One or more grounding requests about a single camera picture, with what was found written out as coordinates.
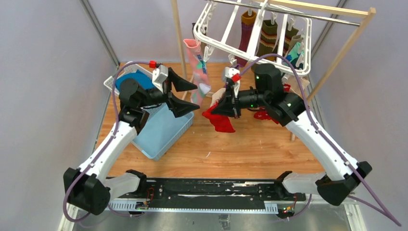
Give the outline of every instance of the red cloth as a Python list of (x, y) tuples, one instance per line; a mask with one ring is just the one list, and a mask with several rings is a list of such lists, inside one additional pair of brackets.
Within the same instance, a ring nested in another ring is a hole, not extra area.
[[(289, 92), (290, 89), (291, 89), (291, 86), (290, 86), (289, 84), (284, 84), (284, 85), (283, 85), (283, 90), (284, 90), (285, 92)], [(268, 115), (268, 113), (267, 113), (266, 111), (255, 112), (254, 118), (255, 118), (255, 119), (260, 119), (260, 120), (272, 120), (273, 122), (275, 122), (275, 124), (279, 124), (279, 122), (276, 121), (276, 120), (274, 120), (274, 119), (272, 119), (272, 118)]]
[(219, 132), (235, 132), (229, 118), (225, 115), (213, 115), (211, 112), (215, 107), (217, 107), (218, 103), (215, 103), (212, 107), (210, 107), (207, 111), (203, 112), (202, 115), (210, 120), (210, 123), (214, 125), (216, 131)]

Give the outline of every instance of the blue cloth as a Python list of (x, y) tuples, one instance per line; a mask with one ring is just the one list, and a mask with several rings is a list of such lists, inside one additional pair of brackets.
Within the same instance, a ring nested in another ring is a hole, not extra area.
[(116, 89), (119, 90), (120, 89), (119, 88), (120, 84), (122, 84), (122, 82), (125, 79), (128, 79), (128, 78), (132, 78), (132, 79), (136, 80), (141, 85), (141, 87), (143, 87), (144, 89), (154, 88), (152, 80), (147, 75), (145, 75), (143, 72), (141, 72), (140, 70), (137, 70), (137, 72), (135, 72), (135, 73), (129, 73), (129, 74), (126, 74), (126, 75), (118, 78), (116, 80), (116, 84), (115, 84)]

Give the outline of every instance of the white basket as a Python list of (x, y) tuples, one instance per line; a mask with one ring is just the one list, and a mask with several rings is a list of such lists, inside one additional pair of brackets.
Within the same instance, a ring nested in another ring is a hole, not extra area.
[[(143, 67), (141, 67), (138, 64), (132, 64), (129, 65), (127, 67), (125, 67), (125, 69), (123, 70), (123, 73), (120, 74), (117, 78), (121, 78), (122, 76), (129, 74), (129, 73), (136, 73), (137, 71), (141, 71), (143, 74), (145, 74), (147, 77), (149, 77), (150, 79), (152, 79), (152, 73), (146, 69), (144, 69)], [(107, 78), (103, 84), (105, 85), (105, 87), (107, 87), (110, 91), (112, 91), (112, 87), (114, 84), (114, 78), (113, 76), (109, 76), (109, 78)], [(115, 88), (115, 95), (119, 95), (119, 90), (117, 88)]]
[[(252, 34), (251, 34), (251, 38), (248, 44), (248, 49), (246, 52), (239, 50), (238, 48), (232, 47), (230, 45), (226, 44), (228, 35), (230, 34), (230, 30), (232, 27), (232, 24), (234, 22), (234, 19), (236, 17), (238, 8), (240, 6), (236, 5), (234, 7), (234, 10), (232, 12), (232, 15), (229, 19), (227, 28), (225, 29), (225, 33), (221, 39), (221, 41), (218, 41), (216, 39), (210, 38), (206, 35), (204, 35), (201, 32), (202, 26), (208, 22), (208, 16), (212, 16), (212, 10), (214, 10), (214, 4), (216, 4), (215, 2), (209, 1), (200, 17), (198, 18), (195, 26), (194, 26), (194, 36), (197, 40), (206, 43), (209, 46), (213, 46), (215, 48), (218, 48), (220, 50), (223, 50), (225, 52), (228, 52), (230, 54), (233, 54), (235, 56), (241, 57), (243, 59), (246, 59), (250, 62), (256, 60), (258, 57), (255, 55), (256, 52), (256, 47), (258, 45), (258, 41), (260, 38), (260, 33), (261, 33), (261, 27), (262, 27), (262, 22), (264, 20), (264, 15), (265, 15), (265, 11), (263, 9), (259, 9), (257, 12), (257, 17), (255, 20), (255, 24), (254, 24), (254, 28), (252, 30)], [(296, 13), (301, 13), (300, 11), (296, 11), (284, 6), (279, 6), (279, 5), (273, 5), (273, 4), (269, 4), (268, 7), (270, 8), (274, 8), (277, 10), (285, 10), (285, 11), (290, 11), (290, 12), (296, 12)], [(311, 32), (312, 32), (312, 20), (309, 18), (303, 18), (303, 17), (297, 17), (299, 19), (303, 19), (305, 22), (305, 28), (304, 28), (304, 38), (303, 38), (303, 42), (304, 42), (304, 51), (305, 51), (305, 56), (304, 56), (304, 63), (303, 63), (303, 68), (296, 70), (297, 74), (299, 76), (306, 76), (307, 74), (309, 74), (310, 72), (310, 51), (311, 51)], [(283, 22), (282, 25), (286, 25), (288, 21), (288, 14), (284, 14), (283, 15)], [(280, 33), (280, 37), (279, 37), (279, 42), (278, 42), (278, 54), (284, 56), (285, 54), (283, 53), (283, 44), (284, 44), (284, 38), (285, 38), (285, 30), (286, 30), (286, 26), (282, 26), (281, 29), (281, 33)], [(288, 74), (293, 74), (292, 70), (290, 69), (290, 67), (285, 66), (282, 64), (282, 60), (277, 58), (275, 61), (270, 61), (267, 59), (262, 59), (260, 61), (258, 61), (257, 63), (259, 64), (265, 64), (265, 63), (269, 63), (269, 64), (273, 64), (275, 65), (276, 68), (278, 68), (280, 71), (284, 72), (284, 73), (288, 73)]]

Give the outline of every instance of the pink sock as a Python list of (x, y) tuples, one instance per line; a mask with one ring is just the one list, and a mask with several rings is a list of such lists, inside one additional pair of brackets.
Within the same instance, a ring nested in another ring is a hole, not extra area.
[(200, 48), (200, 42), (195, 39), (185, 39), (187, 46), (187, 56), (194, 76), (194, 84), (198, 89), (191, 91), (190, 100), (192, 103), (201, 106), (205, 95), (211, 90), (207, 75), (207, 65), (203, 61), (203, 53)]

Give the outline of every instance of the white plastic drying rack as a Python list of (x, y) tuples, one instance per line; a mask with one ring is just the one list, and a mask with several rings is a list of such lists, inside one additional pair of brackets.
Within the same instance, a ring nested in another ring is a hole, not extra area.
[[(293, 13), (302, 13), (300, 11), (293, 10), (291, 8), (281, 6), (281, 5), (275, 5), (275, 4), (268, 4), (268, 1), (264, 2), (254, 2), (254, 4), (258, 4), (260, 9), (257, 11), (257, 16), (255, 19), (254, 27), (251, 33), (251, 37), (249, 40), (248, 48), (246, 51), (241, 51), (238, 48), (232, 47), (230, 45), (226, 44), (227, 38), (230, 34), (232, 24), (237, 16), (238, 9), (240, 7), (241, 0), (236, 0), (236, 1), (229, 1), (229, 4), (235, 5), (232, 15), (229, 19), (229, 22), (227, 24), (227, 28), (225, 29), (224, 35), (222, 36), (221, 41), (218, 41), (216, 39), (210, 38), (206, 35), (203, 34), (202, 28), (203, 26), (207, 26), (208, 21), (211, 19), (211, 16), (213, 14), (213, 11), (215, 10), (215, 6), (217, 4), (216, 1), (208, 1), (207, 4), (205, 5), (200, 17), (197, 20), (197, 23), (195, 24), (194, 27), (194, 36), (195, 39), (206, 43), (209, 46), (209, 49), (205, 51), (204, 57), (208, 56), (209, 54), (212, 53), (212, 50), (214, 48), (223, 50), (229, 54), (241, 57), (245, 60), (248, 60), (250, 62), (253, 62), (258, 58), (258, 56), (255, 55), (256, 52), (256, 47), (258, 45), (258, 41), (260, 38), (260, 33), (261, 33), (261, 27), (262, 23), (265, 17), (265, 7), (268, 7), (269, 10), (275, 9), (277, 12), (279, 11), (286, 11), (286, 12), (293, 12)], [(279, 41), (277, 43), (278, 46), (278, 53), (282, 56), (285, 56), (283, 54), (283, 45), (285, 41), (285, 30), (286, 30), (286, 23), (288, 22), (289, 15), (284, 14), (283, 15), (283, 22), (282, 22), (282, 27), (280, 31), (280, 37)], [(303, 61), (303, 68), (302, 69), (297, 69), (296, 72), (299, 76), (306, 76), (310, 72), (310, 51), (311, 51), (311, 30), (312, 30), (312, 20), (310, 18), (304, 18), (304, 17), (299, 17), (302, 21), (305, 22), (305, 26), (303, 27), (303, 43), (304, 43), (304, 61)], [(274, 64), (276, 68), (278, 68), (280, 71), (288, 74), (293, 74), (291, 69), (284, 65), (282, 63), (282, 59), (277, 58), (275, 61), (270, 61), (268, 59), (262, 59), (258, 61), (257, 63), (259, 64)]]

